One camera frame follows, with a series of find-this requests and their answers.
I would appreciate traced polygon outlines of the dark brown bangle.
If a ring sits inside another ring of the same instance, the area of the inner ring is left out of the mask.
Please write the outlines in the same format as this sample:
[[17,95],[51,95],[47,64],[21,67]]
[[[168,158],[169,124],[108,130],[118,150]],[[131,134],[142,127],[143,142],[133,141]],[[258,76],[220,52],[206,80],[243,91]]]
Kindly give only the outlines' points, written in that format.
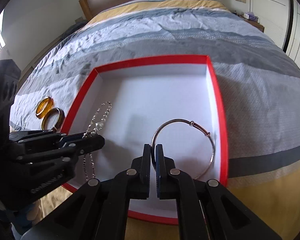
[[41,129],[58,132],[61,129],[64,119],[64,111],[60,108],[53,108],[43,117]]

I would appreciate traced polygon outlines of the white wardrobe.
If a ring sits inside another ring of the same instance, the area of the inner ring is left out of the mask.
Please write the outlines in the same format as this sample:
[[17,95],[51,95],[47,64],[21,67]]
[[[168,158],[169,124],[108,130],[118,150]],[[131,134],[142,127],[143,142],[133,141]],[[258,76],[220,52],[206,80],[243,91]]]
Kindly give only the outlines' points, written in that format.
[[300,4],[297,0],[250,0],[264,33],[300,68]]

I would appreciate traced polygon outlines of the thin silver bangle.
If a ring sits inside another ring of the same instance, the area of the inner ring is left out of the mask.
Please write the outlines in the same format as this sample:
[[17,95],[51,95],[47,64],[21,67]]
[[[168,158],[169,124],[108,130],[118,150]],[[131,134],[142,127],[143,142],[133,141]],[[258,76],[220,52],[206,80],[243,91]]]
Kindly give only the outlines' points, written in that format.
[[164,156],[192,178],[207,181],[218,177],[217,144],[213,125],[206,120],[176,118],[160,125],[151,140],[154,151],[162,146]]

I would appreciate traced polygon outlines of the wooden nightstand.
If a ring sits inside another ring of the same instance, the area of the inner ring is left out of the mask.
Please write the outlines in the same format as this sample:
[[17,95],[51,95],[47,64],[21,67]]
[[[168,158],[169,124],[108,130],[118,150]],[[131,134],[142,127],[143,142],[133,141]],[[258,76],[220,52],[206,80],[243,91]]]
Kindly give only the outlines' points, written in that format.
[[264,32],[264,26],[259,24],[256,21],[252,21],[252,20],[248,20],[246,18],[244,18],[242,15],[239,16],[242,20],[244,20],[245,22],[249,23],[250,25],[256,27],[258,30],[260,30],[261,32]]

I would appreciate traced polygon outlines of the dark cloth pile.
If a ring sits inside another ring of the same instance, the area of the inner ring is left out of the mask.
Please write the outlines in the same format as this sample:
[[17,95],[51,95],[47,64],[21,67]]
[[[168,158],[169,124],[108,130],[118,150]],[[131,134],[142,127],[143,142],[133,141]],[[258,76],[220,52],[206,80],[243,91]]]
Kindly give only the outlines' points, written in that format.
[[78,31],[79,29],[83,28],[87,24],[87,20],[83,20],[81,22],[77,22],[74,25],[70,26],[62,35],[61,39],[64,40],[74,32]]

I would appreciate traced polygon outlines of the tissue box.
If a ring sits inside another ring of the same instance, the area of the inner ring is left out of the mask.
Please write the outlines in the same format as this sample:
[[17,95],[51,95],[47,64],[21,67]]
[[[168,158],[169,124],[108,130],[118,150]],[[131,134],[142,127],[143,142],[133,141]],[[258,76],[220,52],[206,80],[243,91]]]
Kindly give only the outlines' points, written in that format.
[[249,21],[258,21],[258,17],[256,15],[254,15],[253,12],[245,12],[243,15],[243,18]]

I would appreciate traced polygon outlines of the amber orange bangle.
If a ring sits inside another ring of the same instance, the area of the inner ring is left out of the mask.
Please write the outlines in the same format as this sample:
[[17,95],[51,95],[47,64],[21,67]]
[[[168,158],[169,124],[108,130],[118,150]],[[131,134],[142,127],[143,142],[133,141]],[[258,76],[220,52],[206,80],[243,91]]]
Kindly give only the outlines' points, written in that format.
[[43,118],[49,110],[52,109],[54,101],[51,97],[47,96],[42,101],[40,101],[36,108],[36,117],[38,119]]

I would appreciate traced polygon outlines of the red white shallow box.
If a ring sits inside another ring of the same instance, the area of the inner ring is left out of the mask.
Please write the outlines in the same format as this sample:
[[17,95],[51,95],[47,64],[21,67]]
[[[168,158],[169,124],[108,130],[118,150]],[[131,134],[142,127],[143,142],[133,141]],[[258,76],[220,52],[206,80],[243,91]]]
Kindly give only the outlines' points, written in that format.
[[105,146],[92,154],[94,166],[76,165],[75,178],[64,186],[76,191],[95,174],[104,181],[128,169],[164,122],[176,118],[206,120],[217,144],[218,177],[228,180],[228,135],[221,91],[206,55],[143,57],[94,68],[68,111],[62,132],[84,132],[104,102],[112,108],[101,135]]

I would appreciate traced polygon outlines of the striped bed duvet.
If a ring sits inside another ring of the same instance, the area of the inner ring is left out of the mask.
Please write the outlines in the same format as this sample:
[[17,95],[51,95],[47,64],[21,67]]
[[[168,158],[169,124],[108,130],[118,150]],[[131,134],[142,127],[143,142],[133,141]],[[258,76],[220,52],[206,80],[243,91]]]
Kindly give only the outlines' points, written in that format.
[[135,0],[64,38],[21,86],[15,130],[38,127],[51,96],[69,113],[95,67],[164,55],[207,55],[228,131],[227,185],[283,239],[300,232],[300,69],[267,35],[219,0]]

